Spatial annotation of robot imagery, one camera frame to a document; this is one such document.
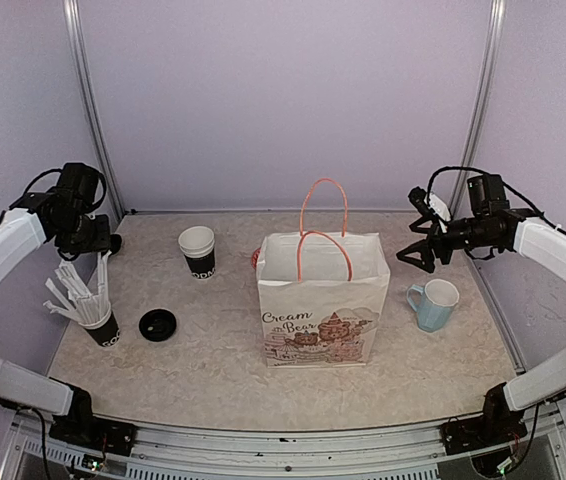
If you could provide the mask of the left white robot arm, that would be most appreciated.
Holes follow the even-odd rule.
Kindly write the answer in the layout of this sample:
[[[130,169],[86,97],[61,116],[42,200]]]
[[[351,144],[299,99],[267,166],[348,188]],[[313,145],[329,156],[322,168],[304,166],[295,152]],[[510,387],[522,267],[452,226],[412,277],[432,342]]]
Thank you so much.
[[[92,212],[94,195],[53,187],[26,193],[0,216],[0,283],[43,244],[54,241],[63,254],[105,252],[111,246],[109,219]],[[89,394],[0,358],[0,400],[63,418],[65,430],[84,445],[103,434],[100,418],[87,405]]]

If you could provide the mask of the stack of black paper cups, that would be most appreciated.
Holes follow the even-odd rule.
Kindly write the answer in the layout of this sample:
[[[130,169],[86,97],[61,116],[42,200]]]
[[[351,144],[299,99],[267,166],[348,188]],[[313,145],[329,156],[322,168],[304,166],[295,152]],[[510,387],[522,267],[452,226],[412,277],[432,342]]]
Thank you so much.
[[[215,235],[206,226],[193,226],[178,237],[178,245],[192,276],[206,280],[215,274]]]

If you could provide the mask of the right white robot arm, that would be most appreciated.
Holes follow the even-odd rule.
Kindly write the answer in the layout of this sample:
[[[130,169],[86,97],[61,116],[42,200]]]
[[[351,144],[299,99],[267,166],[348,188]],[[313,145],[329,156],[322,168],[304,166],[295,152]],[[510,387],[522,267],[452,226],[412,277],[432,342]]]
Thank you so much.
[[[566,234],[547,225],[529,209],[508,209],[488,217],[451,221],[443,228],[432,215],[410,225],[425,237],[397,258],[428,273],[435,261],[448,264],[455,250],[490,247],[514,252],[544,267],[566,283]],[[500,388],[507,405],[494,405],[476,419],[474,433],[486,444],[498,442],[514,424],[511,411],[523,411],[566,391],[566,348]]]

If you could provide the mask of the white paper takeout bag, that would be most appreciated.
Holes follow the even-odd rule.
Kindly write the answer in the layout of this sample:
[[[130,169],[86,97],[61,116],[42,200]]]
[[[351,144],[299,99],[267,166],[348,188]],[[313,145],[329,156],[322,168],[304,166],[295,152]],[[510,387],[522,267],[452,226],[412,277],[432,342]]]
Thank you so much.
[[[272,233],[255,262],[264,356],[270,368],[369,361],[391,271],[378,233]]]

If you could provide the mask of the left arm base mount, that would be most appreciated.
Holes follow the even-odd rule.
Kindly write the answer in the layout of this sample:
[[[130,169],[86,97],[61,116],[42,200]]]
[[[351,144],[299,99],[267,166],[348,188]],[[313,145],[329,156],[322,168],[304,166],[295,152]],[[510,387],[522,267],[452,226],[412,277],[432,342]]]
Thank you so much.
[[[70,385],[72,399],[66,415],[54,415],[49,429],[52,439],[68,444],[129,457],[137,427],[131,423],[95,416],[90,394]]]

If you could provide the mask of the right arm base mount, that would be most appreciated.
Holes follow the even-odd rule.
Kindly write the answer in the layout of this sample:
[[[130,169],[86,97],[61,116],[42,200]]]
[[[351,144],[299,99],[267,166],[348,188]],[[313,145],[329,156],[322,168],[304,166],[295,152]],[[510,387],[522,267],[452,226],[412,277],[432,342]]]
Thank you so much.
[[[527,435],[524,412],[509,408],[504,386],[502,383],[487,392],[479,416],[465,419],[453,417],[440,427],[447,455],[499,445]]]

